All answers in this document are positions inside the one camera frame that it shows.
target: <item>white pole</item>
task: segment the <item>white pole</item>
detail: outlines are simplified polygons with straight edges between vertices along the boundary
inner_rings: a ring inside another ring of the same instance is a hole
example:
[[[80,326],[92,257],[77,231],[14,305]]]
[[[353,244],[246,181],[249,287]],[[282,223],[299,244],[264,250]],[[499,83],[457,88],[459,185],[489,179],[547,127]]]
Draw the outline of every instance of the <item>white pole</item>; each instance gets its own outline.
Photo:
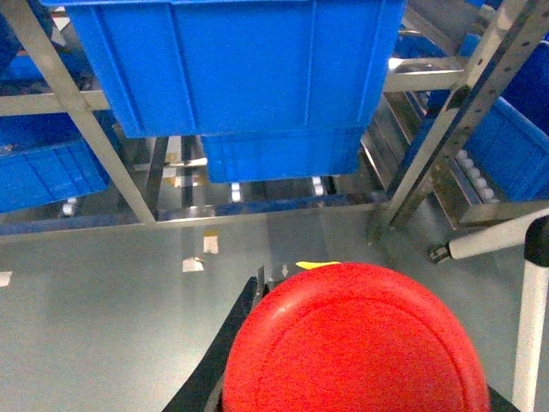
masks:
[[[549,268],[540,267],[527,260],[524,266],[513,385],[513,404],[521,412],[534,412],[548,285]]]
[[[463,259],[490,251],[499,251],[507,247],[523,245],[524,236],[530,224],[536,219],[547,215],[549,215],[549,208],[451,240],[449,252],[453,259]]]

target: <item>red disc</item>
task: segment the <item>red disc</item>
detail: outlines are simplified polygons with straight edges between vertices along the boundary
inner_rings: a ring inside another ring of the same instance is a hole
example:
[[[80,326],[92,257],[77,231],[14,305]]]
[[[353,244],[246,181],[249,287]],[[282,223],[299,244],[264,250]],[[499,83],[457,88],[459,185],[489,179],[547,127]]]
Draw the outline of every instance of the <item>red disc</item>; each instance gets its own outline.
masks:
[[[465,330],[431,292],[368,264],[306,271],[238,333],[224,412],[487,412]]]

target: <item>blue plastic bin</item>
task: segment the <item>blue plastic bin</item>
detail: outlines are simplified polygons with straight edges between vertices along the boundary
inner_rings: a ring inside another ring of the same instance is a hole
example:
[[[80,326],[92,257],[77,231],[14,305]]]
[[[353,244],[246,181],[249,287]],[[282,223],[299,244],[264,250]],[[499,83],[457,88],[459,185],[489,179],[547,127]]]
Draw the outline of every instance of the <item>blue plastic bin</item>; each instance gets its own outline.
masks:
[[[406,0],[64,6],[127,137],[366,127]]]
[[[549,134],[549,44],[535,48],[502,96]]]
[[[432,41],[418,36],[398,36],[395,55],[399,58],[444,58],[446,55]]]
[[[364,128],[203,136],[212,183],[353,173]]]
[[[465,149],[514,202],[549,198],[549,137],[499,98]]]
[[[109,112],[98,112],[116,144]],[[0,213],[103,191],[109,177],[65,113],[0,118]]]
[[[48,37],[51,37],[53,20],[48,11],[40,5],[38,0],[28,0],[28,3]],[[0,75],[9,66],[19,50],[21,50],[21,43],[11,30],[6,19],[0,14]]]

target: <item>metal shelving rack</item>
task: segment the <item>metal shelving rack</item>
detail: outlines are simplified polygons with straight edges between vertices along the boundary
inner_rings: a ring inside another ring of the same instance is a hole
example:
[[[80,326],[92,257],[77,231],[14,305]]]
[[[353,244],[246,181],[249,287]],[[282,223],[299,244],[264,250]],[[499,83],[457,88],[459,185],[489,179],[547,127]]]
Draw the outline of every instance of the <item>metal shelving rack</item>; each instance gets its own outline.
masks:
[[[455,155],[474,128],[549,31],[549,0],[506,0],[497,13],[486,9],[479,12],[463,0],[409,0],[403,21],[407,30],[402,33],[422,33],[450,56],[459,47],[463,33],[484,34],[468,61],[450,57],[389,62],[385,97],[363,137],[361,156],[365,160],[362,170],[367,168],[375,174],[383,193],[356,191],[354,188],[361,187],[359,176],[333,177],[322,179],[322,196],[314,196],[312,191],[298,198],[265,197],[258,202],[248,196],[248,192],[254,191],[242,185],[237,188],[243,193],[242,202],[231,203],[228,198],[226,204],[209,205],[192,203],[191,185],[182,188],[182,197],[190,199],[190,203],[169,210],[158,208],[165,167],[182,168],[189,177],[192,171],[203,169],[201,156],[166,163],[168,138],[147,139],[149,162],[146,170],[135,173],[132,165],[121,161],[93,116],[93,111],[109,108],[99,85],[95,83],[87,90],[76,86],[26,1],[4,0],[0,2],[0,12],[51,88],[50,93],[0,96],[0,116],[67,112],[129,206],[124,212],[4,224],[0,226],[0,234],[135,224],[195,226],[268,212],[302,213],[304,209],[346,207],[378,209],[380,219],[371,233],[376,237],[390,226],[406,223],[433,191],[454,228],[490,225],[549,205],[549,202],[482,203],[472,195],[470,184],[454,163]],[[409,167],[401,167],[401,159],[420,123],[417,101],[413,101],[411,93],[435,89],[451,90],[450,97],[418,155]]]

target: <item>epoxy floor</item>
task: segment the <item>epoxy floor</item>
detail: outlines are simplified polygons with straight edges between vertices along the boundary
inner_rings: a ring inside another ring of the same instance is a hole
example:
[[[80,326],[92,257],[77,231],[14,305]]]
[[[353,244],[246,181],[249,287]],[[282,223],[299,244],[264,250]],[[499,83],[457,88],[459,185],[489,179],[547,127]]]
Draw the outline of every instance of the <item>epoxy floor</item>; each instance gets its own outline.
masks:
[[[368,246],[371,218],[317,210],[218,227],[0,239],[0,272],[13,272],[0,288],[0,410],[162,410],[246,280],[263,264],[268,271],[297,260],[369,262],[421,282],[462,321],[489,383],[510,397],[522,249],[434,266],[427,247],[456,236],[435,202],[424,203],[406,229]],[[219,254],[204,255],[205,231],[217,233]],[[182,261],[193,257],[204,259],[204,270],[183,272]],[[549,411],[547,389],[549,343],[539,412]]]

